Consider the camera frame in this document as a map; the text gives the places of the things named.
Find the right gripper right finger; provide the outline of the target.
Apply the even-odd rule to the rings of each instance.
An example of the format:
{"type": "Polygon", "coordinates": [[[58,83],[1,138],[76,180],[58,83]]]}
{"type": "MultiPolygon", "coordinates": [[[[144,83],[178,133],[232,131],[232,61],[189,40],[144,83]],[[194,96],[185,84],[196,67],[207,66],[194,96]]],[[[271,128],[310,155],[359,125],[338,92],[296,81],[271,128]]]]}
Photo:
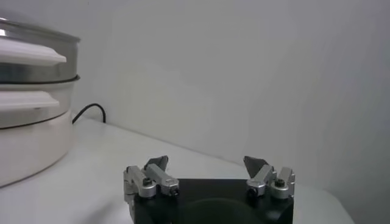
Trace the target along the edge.
{"type": "Polygon", "coordinates": [[[246,181],[250,198],[262,197],[267,192],[278,200],[294,197],[295,173],[291,168],[283,167],[278,173],[264,159],[245,156],[243,161],[250,176],[246,181]]]}

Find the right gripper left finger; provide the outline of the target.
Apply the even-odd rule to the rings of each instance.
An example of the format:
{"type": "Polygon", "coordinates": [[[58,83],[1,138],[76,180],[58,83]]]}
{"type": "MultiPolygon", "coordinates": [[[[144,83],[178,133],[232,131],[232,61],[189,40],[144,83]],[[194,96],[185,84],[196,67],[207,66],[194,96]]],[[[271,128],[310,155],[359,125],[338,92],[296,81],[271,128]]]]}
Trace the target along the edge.
{"type": "Polygon", "coordinates": [[[169,158],[151,158],[141,169],[128,166],[123,171],[124,200],[130,210],[135,209],[135,199],[152,199],[158,193],[177,198],[180,195],[179,180],[168,175],[165,170],[169,158]]]}

